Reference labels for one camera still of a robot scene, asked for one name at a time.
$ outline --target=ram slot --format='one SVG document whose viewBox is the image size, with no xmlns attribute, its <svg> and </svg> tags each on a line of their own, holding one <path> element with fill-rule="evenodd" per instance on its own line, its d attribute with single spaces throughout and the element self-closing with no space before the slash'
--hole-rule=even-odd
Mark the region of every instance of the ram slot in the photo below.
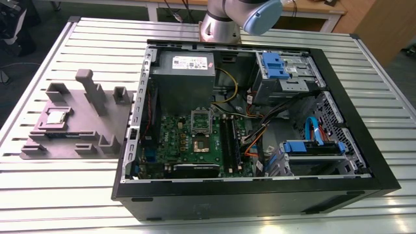
<svg viewBox="0 0 416 234">
<path fill-rule="evenodd" d="M 221 140 L 222 140 L 222 151 L 223 151 L 223 164 L 225 171 L 230 172 L 231 167 L 231 150 L 229 141 L 229 131 L 227 131 L 227 120 L 223 118 L 221 120 Z"/>
<path fill-rule="evenodd" d="M 221 121 L 221 139 L 223 149 L 225 171 L 234 173 L 239 170 L 241 152 L 239 139 L 234 119 L 222 119 Z"/>
<path fill-rule="evenodd" d="M 237 125 L 235 125 L 235 120 L 231 119 L 231 131 L 233 131 L 233 135 L 231 135 L 231 142 L 233 142 L 233 159 L 234 159 L 234 171 L 237 172 L 238 170 L 241 170 L 242 167 L 239 167 L 239 165 L 242 164 L 242 157 L 241 157 L 241 144 L 239 144 L 239 134 L 237 132 Z"/>
</svg>

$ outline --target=floor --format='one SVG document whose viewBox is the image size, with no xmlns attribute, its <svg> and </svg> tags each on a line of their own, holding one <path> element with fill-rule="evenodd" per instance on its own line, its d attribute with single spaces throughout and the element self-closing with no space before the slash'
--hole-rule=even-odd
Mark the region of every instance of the floor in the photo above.
<svg viewBox="0 0 416 234">
<path fill-rule="evenodd" d="M 10 56 L 5 51 L 0 51 L 0 67 L 17 62 L 42 63 L 70 16 L 149 20 L 147 9 L 145 7 L 63 3 L 62 11 L 55 12 L 47 1 L 35 1 L 35 6 L 43 21 L 41 25 L 30 29 L 38 46 L 37 52 L 26 57 L 17 58 Z M 177 22 L 167 10 L 159 9 L 158 13 L 159 21 Z M 179 14 L 187 21 L 187 12 L 181 10 Z M 197 21 L 203 20 L 205 15 L 206 13 L 203 11 L 193 12 Z M 0 127 L 9 118 L 37 70 L 38 65 L 35 64 L 21 64 L 5 68 L 13 81 L 9 85 L 0 85 Z M 411 104 L 416 106 L 416 58 L 410 58 L 401 53 L 387 67 L 387 72 Z"/>
</svg>

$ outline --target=desk leg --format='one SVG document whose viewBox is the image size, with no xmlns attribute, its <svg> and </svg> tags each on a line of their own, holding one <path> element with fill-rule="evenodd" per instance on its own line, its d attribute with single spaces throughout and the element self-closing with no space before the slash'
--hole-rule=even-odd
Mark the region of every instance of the desk leg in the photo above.
<svg viewBox="0 0 416 234">
<path fill-rule="evenodd" d="M 149 14 L 150 14 L 150 21 L 158 22 L 158 7 L 159 4 L 157 2 L 149 2 Z"/>
<path fill-rule="evenodd" d="M 337 24 L 339 22 L 339 18 L 342 15 L 331 15 L 330 18 L 327 19 L 321 32 L 322 33 L 331 33 L 334 28 L 337 27 Z"/>
</svg>

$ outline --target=green circuit board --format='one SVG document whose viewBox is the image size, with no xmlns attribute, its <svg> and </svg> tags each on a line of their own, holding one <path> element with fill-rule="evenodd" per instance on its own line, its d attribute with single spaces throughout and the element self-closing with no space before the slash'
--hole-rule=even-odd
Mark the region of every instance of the green circuit board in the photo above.
<svg viewBox="0 0 416 234">
<path fill-rule="evenodd" d="M 213 131 L 210 135 L 191 133 L 191 115 L 162 117 L 161 142 L 157 151 L 158 163 L 210 163 L 221 165 L 222 177 L 253 176 L 251 162 L 242 164 L 242 170 L 230 172 L 225 170 L 221 117 L 213 117 Z M 242 118 L 235 119 L 239 137 L 246 136 L 246 124 Z M 209 127 L 207 117 L 195 117 L 194 126 Z"/>
</svg>

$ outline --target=yellow wire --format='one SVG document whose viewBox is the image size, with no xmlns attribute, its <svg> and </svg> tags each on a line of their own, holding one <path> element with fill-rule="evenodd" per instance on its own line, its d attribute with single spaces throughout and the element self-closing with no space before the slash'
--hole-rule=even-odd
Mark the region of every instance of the yellow wire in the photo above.
<svg viewBox="0 0 416 234">
<path fill-rule="evenodd" d="M 234 95 L 231 96 L 231 98 L 226 99 L 225 101 L 215 101 L 215 102 L 213 102 L 215 104 L 219 104 L 219 103 L 226 103 L 226 102 L 231 101 L 235 98 L 235 96 L 237 96 L 237 94 L 239 92 L 239 84 L 238 84 L 238 82 L 235 80 L 235 77 L 229 73 L 229 71 L 226 71 L 222 68 L 217 68 L 217 69 L 221 70 L 222 72 L 225 72 L 226 75 L 230 76 L 230 78 L 234 80 L 234 86 L 235 86 L 235 88 L 234 88 Z"/>
</svg>

